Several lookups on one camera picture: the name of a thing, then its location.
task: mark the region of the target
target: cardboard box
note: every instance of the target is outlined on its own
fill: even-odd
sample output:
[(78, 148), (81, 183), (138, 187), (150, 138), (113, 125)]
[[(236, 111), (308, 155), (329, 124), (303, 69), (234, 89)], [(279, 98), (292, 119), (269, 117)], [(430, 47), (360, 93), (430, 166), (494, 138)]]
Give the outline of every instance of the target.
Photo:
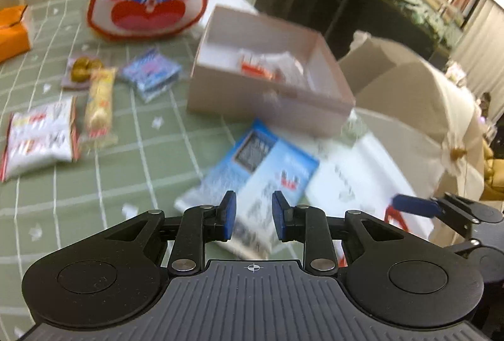
[(30, 7), (0, 10), (0, 62), (31, 50), (34, 32)]
[[(289, 51), (309, 89), (244, 75), (239, 50)], [(262, 14), (216, 7), (192, 69), (187, 108), (266, 123), (315, 136), (339, 135), (355, 99), (322, 35)]]

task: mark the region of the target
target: checkered tablecloth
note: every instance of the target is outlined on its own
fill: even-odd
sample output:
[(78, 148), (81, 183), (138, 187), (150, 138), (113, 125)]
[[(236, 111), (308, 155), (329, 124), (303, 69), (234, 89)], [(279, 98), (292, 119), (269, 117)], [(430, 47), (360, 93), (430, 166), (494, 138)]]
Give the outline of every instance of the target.
[[(0, 186), (2, 341), (17, 339), (34, 324), (21, 294), (21, 279), (32, 263), (151, 208), (162, 209), (168, 217), (180, 215), (173, 208), (175, 198), (197, 185), (249, 126), (186, 111), (188, 76), (198, 45), (192, 37), (106, 43), (83, 21), (85, 2), (54, 0), (35, 5), (33, 49), (0, 64), (2, 149), (9, 115), (15, 111), (74, 94), (82, 124), (87, 94), (64, 92), (60, 87), (70, 55), (94, 54), (120, 67), (158, 47), (183, 66), (184, 75), (169, 93), (147, 105), (126, 84), (116, 83), (113, 128), (118, 145), (83, 156), (78, 163), (46, 168)], [(280, 245), (273, 257), (300, 254), (300, 247)], [(209, 244), (207, 258), (234, 256)]]

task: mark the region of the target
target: vertical blind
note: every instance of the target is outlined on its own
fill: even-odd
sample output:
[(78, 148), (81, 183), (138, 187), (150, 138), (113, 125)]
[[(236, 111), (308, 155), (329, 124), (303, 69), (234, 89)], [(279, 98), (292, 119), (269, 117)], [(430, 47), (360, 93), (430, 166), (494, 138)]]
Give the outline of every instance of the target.
[(493, 0), (481, 0), (478, 9), (452, 59), (476, 97), (490, 92), (490, 119), (497, 120), (504, 114), (504, 10)]

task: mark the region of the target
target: gray ribbed plate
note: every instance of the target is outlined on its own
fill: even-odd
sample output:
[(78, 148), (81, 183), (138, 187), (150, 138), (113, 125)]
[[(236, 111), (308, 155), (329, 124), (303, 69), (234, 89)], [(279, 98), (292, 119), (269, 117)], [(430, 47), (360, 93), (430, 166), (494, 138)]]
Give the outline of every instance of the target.
[(73, 332), (48, 324), (27, 341), (471, 341), (467, 323), (436, 331), (389, 327), (358, 310), (332, 278), (295, 261), (212, 261), (204, 273), (175, 278), (141, 317), (114, 328)]

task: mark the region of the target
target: blue snack package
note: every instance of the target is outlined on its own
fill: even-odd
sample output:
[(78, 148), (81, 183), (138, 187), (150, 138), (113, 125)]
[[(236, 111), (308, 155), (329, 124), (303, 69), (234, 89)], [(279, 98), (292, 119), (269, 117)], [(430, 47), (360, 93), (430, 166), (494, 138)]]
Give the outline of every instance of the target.
[(317, 159), (255, 120), (200, 185), (175, 200), (175, 208), (184, 212), (201, 204), (218, 205), (226, 191), (235, 191), (233, 235), (218, 244), (245, 259), (268, 259), (273, 245), (279, 243), (271, 209), (273, 192), (280, 190), (296, 206), (317, 168)]
[(152, 48), (135, 58), (119, 73), (119, 77), (135, 87), (145, 103), (166, 92), (178, 79), (182, 67)]

